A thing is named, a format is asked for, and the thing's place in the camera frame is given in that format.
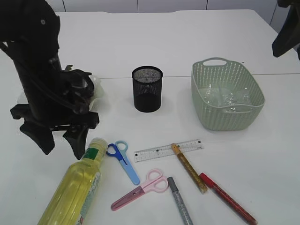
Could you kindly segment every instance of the green plastic basket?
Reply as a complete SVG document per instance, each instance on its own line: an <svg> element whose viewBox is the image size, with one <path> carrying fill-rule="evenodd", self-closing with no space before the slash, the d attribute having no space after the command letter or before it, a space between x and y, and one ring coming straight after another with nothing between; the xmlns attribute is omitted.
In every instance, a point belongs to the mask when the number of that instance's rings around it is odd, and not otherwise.
<svg viewBox="0 0 300 225"><path fill-rule="evenodd" d="M222 60L221 66L206 66L204 62ZM213 106L204 100L200 89L209 85L221 86L232 92L249 92L252 105L236 104L237 112L231 112L232 106ZM257 117L265 99L254 77L240 63L223 58L210 58L193 64L191 76L193 102L203 126L210 130L242 130L247 128Z"/></svg>

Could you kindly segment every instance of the glitter pen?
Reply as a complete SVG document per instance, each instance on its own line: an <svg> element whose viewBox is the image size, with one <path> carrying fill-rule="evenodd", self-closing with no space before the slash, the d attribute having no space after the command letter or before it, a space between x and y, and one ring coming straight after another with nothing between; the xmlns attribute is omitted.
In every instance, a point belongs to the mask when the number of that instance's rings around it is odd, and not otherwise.
<svg viewBox="0 0 300 225"><path fill-rule="evenodd" d="M179 159L179 161L181 162L181 164L186 169L187 173L193 179L194 183L197 185L197 187L199 188L201 193L204 194L208 189L205 186L205 183L203 182L203 180L201 180L201 178L198 176L197 172L193 169L191 164L188 162L187 158L185 158L185 156L182 154L182 152L180 151L177 144L172 144L171 148L172 148L173 152L175 153L175 155L177 156L177 158Z"/></svg>
<svg viewBox="0 0 300 225"><path fill-rule="evenodd" d="M177 208L180 212L181 218L183 220L184 225L193 225L193 222L191 220L191 217L188 214L188 210L182 200L182 197L179 193L178 188L176 187L176 184L173 180L173 177L168 177L168 184L172 190L173 197L175 199L175 202L177 204Z"/></svg>

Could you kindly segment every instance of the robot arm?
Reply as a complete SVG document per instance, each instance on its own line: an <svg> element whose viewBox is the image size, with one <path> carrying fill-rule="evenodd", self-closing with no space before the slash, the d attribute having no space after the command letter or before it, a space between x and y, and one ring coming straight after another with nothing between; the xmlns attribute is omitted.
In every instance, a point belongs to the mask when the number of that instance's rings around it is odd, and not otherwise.
<svg viewBox="0 0 300 225"><path fill-rule="evenodd" d="M24 118L20 130L45 154L54 148L52 131L66 130L80 159L88 129L99 123L89 112L94 85L91 73L61 69L59 17L45 0L1 0L0 28L0 49L13 60L28 100L11 109L14 119Z"/></svg>
<svg viewBox="0 0 300 225"><path fill-rule="evenodd" d="M273 55L279 57L300 43L300 0L277 0L278 6L290 7L286 21L272 44ZM300 59L300 47L297 49Z"/></svg>

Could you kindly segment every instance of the red marker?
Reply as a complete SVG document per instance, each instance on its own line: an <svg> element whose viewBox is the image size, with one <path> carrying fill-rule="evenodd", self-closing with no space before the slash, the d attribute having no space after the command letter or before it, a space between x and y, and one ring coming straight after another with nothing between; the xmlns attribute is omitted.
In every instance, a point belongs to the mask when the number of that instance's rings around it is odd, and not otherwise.
<svg viewBox="0 0 300 225"><path fill-rule="evenodd" d="M213 182L204 173L201 173L199 177L204 183L211 188L220 198L222 198L237 214L239 214L248 224L257 225L257 221L244 210L236 201L234 201L225 191L222 190L215 182Z"/></svg>

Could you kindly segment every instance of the basket handle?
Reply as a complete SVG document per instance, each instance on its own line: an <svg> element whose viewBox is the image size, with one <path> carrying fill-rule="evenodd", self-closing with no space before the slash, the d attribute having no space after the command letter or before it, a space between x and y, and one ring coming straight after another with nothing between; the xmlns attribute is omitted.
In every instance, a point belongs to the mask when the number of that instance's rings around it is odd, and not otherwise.
<svg viewBox="0 0 300 225"><path fill-rule="evenodd" d="M230 113L230 114L232 114L232 113L234 113L234 114L237 114L237 113L251 113L252 111L253 111L252 107L250 107L250 109L248 111L242 111L242 112L228 112L228 111L226 111L226 109L223 109L223 113Z"/></svg>
<svg viewBox="0 0 300 225"><path fill-rule="evenodd" d="M227 60L227 59L224 59L224 58L220 58L220 57L213 57L213 58L209 58L209 59L206 59L206 60L203 60L203 61L201 61L201 63L205 66L205 67L209 67L209 66L206 66L204 63L205 62L207 62L207 61L212 61L212 60L220 60L220 61L225 61L226 63L225 63L225 65L228 63L228 62L230 62L229 60Z"/></svg>

